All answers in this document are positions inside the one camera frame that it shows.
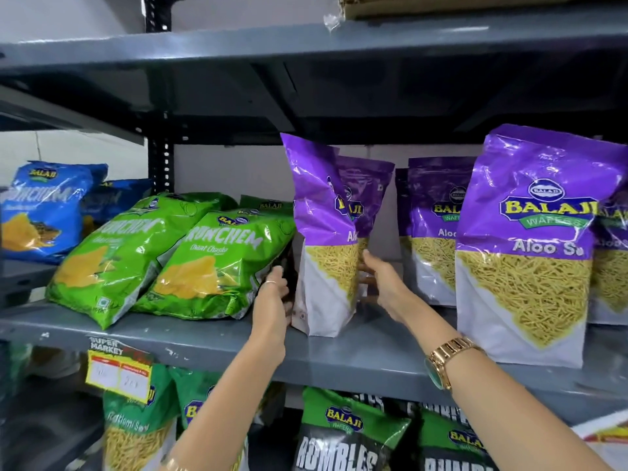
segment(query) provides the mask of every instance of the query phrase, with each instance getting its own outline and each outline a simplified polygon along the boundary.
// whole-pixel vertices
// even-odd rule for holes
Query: gold wristwatch
[[[451,383],[445,371],[445,365],[460,352],[464,352],[470,348],[476,348],[484,354],[484,349],[479,345],[475,345],[471,339],[467,337],[458,337],[449,342],[445,342],[430,355],[425,357],[425,367],[428,369],[429,378],[434,385],[440,390],[451,390]]]

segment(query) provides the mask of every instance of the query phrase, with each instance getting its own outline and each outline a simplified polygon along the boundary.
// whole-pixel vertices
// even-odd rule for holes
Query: woman's right hand
[[[368,250],[364,251],[367,272],[375,276],[379,298],[377,303],[397,322],[408,325],[408,314],[416,310],[417,301],[423,301],[403,283],[392,264],[382,261]]]

